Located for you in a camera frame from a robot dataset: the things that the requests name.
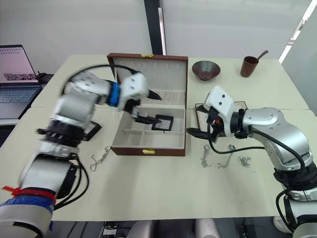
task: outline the black cable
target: black cable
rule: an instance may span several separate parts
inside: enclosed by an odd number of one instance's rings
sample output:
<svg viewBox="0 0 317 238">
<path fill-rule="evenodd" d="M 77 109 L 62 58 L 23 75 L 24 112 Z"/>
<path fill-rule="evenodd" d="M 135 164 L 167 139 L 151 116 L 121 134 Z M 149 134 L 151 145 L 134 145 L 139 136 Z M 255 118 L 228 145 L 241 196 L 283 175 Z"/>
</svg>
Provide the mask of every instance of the black cable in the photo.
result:
<svg viewBox="0 0 317 238">
<path fill-rule="evenodd" d="M 296 159 L 299 161 L 301 167 L 299 169 L 299 172 L 298 174 L 296 175 L 296 177 L 294 178 L 292 184 L 284 191 L 280 192 L 277 196 L 276 196 L 276 200 L 275 200 L 275 204 L 276 204 L 276 208 L 277 208 L 277 211 L 280 215 L 280 217 L 282 218 L 282 221 L 284 222 L 284 224 L 286 225 L 286 227 L 293 233 L 294 230 L 293 228 L 290 226 L 290 224 L 287 222 L 287 220 L 285 219 L 284 215 L 282 214 L 282 211 L 279 207 L 279 200 L 281 198 L 282 195 L 284 194 L 287 194 L 289 191 L 292 190 L 292 187 L 294 187 L 296 185 L 296 183 L 298 182 L 298 180 L 300 179 L 300 177 L 302 176 L 303 172 L 304 172 L 304 169 L 305 169 L 305 162 L 302 158 L 302 156 L 300 156 L 296 151 L 294 151 L 292 148 L 288 147 L 287 145 L 285 145 L 284 143 L 280 142 L 279 140 L 273 138 L 272 136 L 264 133 L 264 132 L 261 132 L 261 131 L 258 131 L 258 130 L 253 130 L 253 131 L 250 131 L 250 133 L 253 133 L 253 134 L 258 134 L 258 135 L 261 135 L 263 136 L 264 138 L 272 141 L 273 143 L 279 145 L 280 147 L 282 147 L 283 149 L 287 150 L 288 152 L 290 152 L 292 155 L 294 155 L 296 157 Z"/>
<path fill-rule="evenodd" d="M 66 198 L 64 198 L 58 204 L 55 205 L 54 210 L 57 210 L 59 206 L 61 206 L 64 202 L 69 200 L 75 194 L 75 192 L 79 188 L 80 182 L 81 182 L 81 168 L 79 168 L 79 178 L 78 178 L 78 182 L 77 182 L 76 187 L 74 188 L 74 190 Z"/>
<path fill-rule="evenodd" d="M 78 224 L 78 222 L 75 222 L 72 226 L 72 228 L 70 229 L 68 235 L 66 236 L 66 238 L 69 238 L 70 234 L 72 233 L 73 229 L 75 228 L 75 226 Z"/>
<path fill-rule="evenodd" d="M 62 204 L 61 204 L 60 206 L 58 206 L 58 207 L 55 206 L 55 210 L 57 210 L 57 209 L 59 209 L 59 208 L 62 208 L 62 207 L 64 207 L 64 206 L 67 206 L 68 204 L 70 204 L 70 203 L 72 203 L 72 202 L 78 200 L 78 199 L 81 198 L 81 197 L 85 194 L 85 192 L 88 190 L 88 187 L 89 187 L 89 176 L 88 176 L 88 173 L 87 173 L 85 167 L 83 166 L 83 164 L 80 162 L 80 160 L 79 160 L 78 157 L 77 157 L 77 161 L 78 161 L 79 168 L 82 169 L 82 170 L 84 171 L 84 173 L 85 173 L 86 180 L 87 180 L 86 187 L 85 187 L 85 189 L 84 189 L 77 197 L 75 197 L 75 198 L 73 198 L 73 199 L 71 199 L 71 200 L 69 200 L 69 201 L 66 201 L 66 202 L 62 203 Z"/>
<path fill-rule="evenodd" d="M 62 91 L 61 91 L 60 95 L 63 95 L 63 94 L 64 94 L 65 87 L 66 87 L 67 83 L 70 82 L 73 77 L 75 77 L 76 75 L 78 75 L 78 74 L 80 74 L 80 73 L 82 73 L 82 72 L 84 72 L 84 71 L 86 71 L 86 70 L 88 70 L 88 69 L 99 68 L 99 67 L 116 67 L 116 68 L 123 68 L 123 69 L 126 69 L 126 70 L 130 71 L 131 74 L 135 74 L 135 73 L 138 72 L 137 70 L 134 70 L 134 69 L 132 69 L 132 68 L 129 68 L 129 67 L 124 66 L 124 65 L 119 65 L 119 64 L 98 64 L 98 65 L 90 66 L 90 67 L 87 67 L 87 68 L 85 68 L 85 69 L 81 69 L 80 71 L 78 71 L 78 72 L 72 74 L 72 75 L 66 80 L 66 82 L 64 83 L 64 86 L 63 86 L 63 88 L 62 88 Z"/>
<path fill-rule="evenodd" d="M 272 136 L 262 132 L 262 131 L 258 131 L 258 130 L 252 130 L 250 131 L 250 133 L 253 133 L 253 134 L 258 134 L 258 135 L 261 135 L 263 137 L 265 137 L 266 139 L 274 142 L 275 144 L 279 145 L 280 147 L 282 147 L 283 149 L 287 150 L 288 152 L 290 152 L 292 155 L 294 155 L 296 157 L 296 159 L 299 161 L 299 163 L 301 164 L 301 167 L 299 169 L 299 172 L 298 174 L 296 175 L 296 177 L 294 178 L 292 184 L 291 184 L 291 187 L 292 186 L 295 186 L 297 181 L 300 179 L 300 177 L 302 176 L 302 173 L 305 169 L 305 162 L 302 158 L 302 156 L 300 156 L 295 150 L 293 150 L 292 148 L 288 147 L 287 145 L 283 144 L 282 142 L 280 142 L 279 140 L 273 138 Z"/>
<path fill-rule="evenodd" d="M 287 220 L 285 219 L 282 211 L 281 211 L 281 208 L 279 206 L 279 200 L 281 198 L 281 196 L 283 196 L 284 194 L 286 194 L 287 192 L 291 191 L 292 189 L 291 188 L 287 188 L 283 191 L 281 191 L 277 196 L 276 196 L 276 199 L 275 199 L 275 205 L 276 205 L 276 208 L 277 208 L 277 211 L 278 211 L 278 214 L 280 215 L 280 217 L 282 218 L 282 221 L 284 222 L 285 226 L 291 231 L 291 233 L 294 232 L 293 228 L 291 228 L 291 226 L 289 225 L 289 223 L 287 222 Z"/>
<path fill-rule="evenodd" d="M 243 150 L 253 150 L 253 149 L 264 149 L 264 147 L 262 146 L 252 146 L 252 147 L 244 147 L 244 148 L 240 148 L 240 149 L 236 149 L 236 150 L 228 150 L 228 151 L 218 151 L 214 148 L 213 144 L 212 144 L 212 139 L 211 139 L 211 133 L 210 133 L 210 126 L 211 126 L 211 123 L 208 122 L 207 123 L 207 133 L 208 133 L 208 141 L 209 141 L 209 144 L 210 144 L 210 147 L 211 149 L 216 152 L 217 154 L 231 154 L 231 153 L 234 153 L 234 152 L 238 152 L 238 151 L 243 151 Z"/>
<path fill-rule="evenodd" d="M 83 237 L 87 225 L 88 225 L 88 222 L 85 222 L 84 228 L 83 228 L 83 230 L 81 231 L 81 234 L 80 234 L 80 237 L 79 237 L 79 238 L 82 238 L 82 237 Z"/>
</svg>

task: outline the red strap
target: red strap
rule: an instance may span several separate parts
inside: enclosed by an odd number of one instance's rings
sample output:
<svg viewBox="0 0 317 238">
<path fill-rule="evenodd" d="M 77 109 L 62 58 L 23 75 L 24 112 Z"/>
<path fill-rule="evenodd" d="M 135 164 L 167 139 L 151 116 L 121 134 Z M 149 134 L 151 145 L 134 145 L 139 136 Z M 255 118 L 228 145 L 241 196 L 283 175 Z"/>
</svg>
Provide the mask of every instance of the red strap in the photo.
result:
<svg viewBox="0 0 317 238">
<path fill-rule="evenodd" d="M 13 187 L 9 187 L 9 186 L 4 186 L 2 189 L 11 192 L 11 194 L 12 194 L 13 196 L 15 196 L 16 194 L 18 194 L 19 191 L 21 190 L 19 187 L 13 188 Z"/>
<path fill-rule="evenodd" d="M 35 194 L 35 195 L 39 195 L 39 196 L 43 196 L 43 197 L 47 197 L 47 198 L 52 199 L 54 201 L 54 204 L 56 202 L 55 196 L 50 192 L 45 192 L 45 191 L 35 190 L 35 189 L 23 189 L 23 190 L 21 190 L 21 188 L 19 188 L 19 187 L 12 188 L 9 186 L 4 186 L 2 189 L 12 192 L 13 196 L 22 195 L 22 194 Z"/>
</svg>

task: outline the gold latch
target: gold latch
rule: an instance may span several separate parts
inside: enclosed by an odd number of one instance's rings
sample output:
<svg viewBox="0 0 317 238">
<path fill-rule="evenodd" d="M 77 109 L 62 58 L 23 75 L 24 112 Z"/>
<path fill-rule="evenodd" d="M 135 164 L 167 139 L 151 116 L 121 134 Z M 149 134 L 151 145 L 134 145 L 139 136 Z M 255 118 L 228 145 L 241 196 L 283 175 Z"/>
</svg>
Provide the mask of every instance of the gold latch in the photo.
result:
<svg viewBox="0 0 317 238">
<path fill-rule="evenodd" d="M 147 54 L 142 54 L 141 55 L 143 58 L 153 58 L 154 55 L 147 55 Z"/>
<path fill-rule="evenodd" d="M 153 149 L 144 149 L 142 150 L 142 152 L 143 154 L 151 154 L 151 155 L 155 154 L 155 150 Z"/>
</svg>

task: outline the robotic arm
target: robotic arm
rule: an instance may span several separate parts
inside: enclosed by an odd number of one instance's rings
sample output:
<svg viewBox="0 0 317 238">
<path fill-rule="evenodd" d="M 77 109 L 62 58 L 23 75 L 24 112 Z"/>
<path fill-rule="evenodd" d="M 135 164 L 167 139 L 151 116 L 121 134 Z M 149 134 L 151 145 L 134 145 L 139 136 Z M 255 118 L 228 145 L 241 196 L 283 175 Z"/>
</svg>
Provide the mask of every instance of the robotic arm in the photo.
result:
<svg viewBox="0 0 317 238">
<path fill-rule="evenodd" d="M 122 84 L 106 81 L 87 70 L 94 67 L 111 66 L 130 70 L 132 75 Z M 63 89 L 47 129 L 38 129 L 45 137 L 40 140 L 39 149 L 26 164 L 19 178 L 19 188 L 10 190 L 14 198 L 0 204 L 0 237 L 34 238 L 43 237 L 51 222 L 53 210 L 59 209 L 80 198 L 88 188 L 89 177 L 78 158 L 78 145 L 89 126 L 95 104 L 108 104 L 127 111 L 140 123 L 160 122 L 151 117 L 139 115 L 136 106 L 140 99 L 161 100 L 148 89 L 145 76 L 121 65 L 97 65 L 74 74 L 67 81 L 69 90 Z M 76 171 L 78 183 L 73 187 Z M 73 198 L 82 177 L 87 185 Z"/>
<path fill-rule="evenodd" d="M 198 110 L 207 113 L 208 132 L 189 128 L 191 135 L 207 139 L 211 148 L 220 154 L 245 149 L 265 149 L 274 165 L 274 177 L 283 191 L 276 198 L 276 206 L 294 238 L 317 234 L 317 169 L 304 134 L 288 123 L 283 113 L 275 108 L 234 111 L 230 96 L 220 87 L 214 87 Z M 213 144 L 220 133 L 238 139 L 252 137 L 264 147 L 247 147 L 219 152 Z M 279 208 L 284 197 L 286 219 Z"/>
</svg>

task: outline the laptop keyboard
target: laptop keyboard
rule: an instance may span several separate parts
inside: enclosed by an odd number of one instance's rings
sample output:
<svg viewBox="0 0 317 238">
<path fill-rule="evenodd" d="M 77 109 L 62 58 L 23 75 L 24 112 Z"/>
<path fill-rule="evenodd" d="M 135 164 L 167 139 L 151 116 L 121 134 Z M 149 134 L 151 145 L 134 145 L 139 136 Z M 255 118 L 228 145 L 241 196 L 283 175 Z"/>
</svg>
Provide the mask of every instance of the laptop keyboard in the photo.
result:
<svg viewBox="0 0 317 238">
<path fill-rule="evenodd" d="M 0 90 L 0 103 L 29 102 L 37 90 Z"/>
</svg>

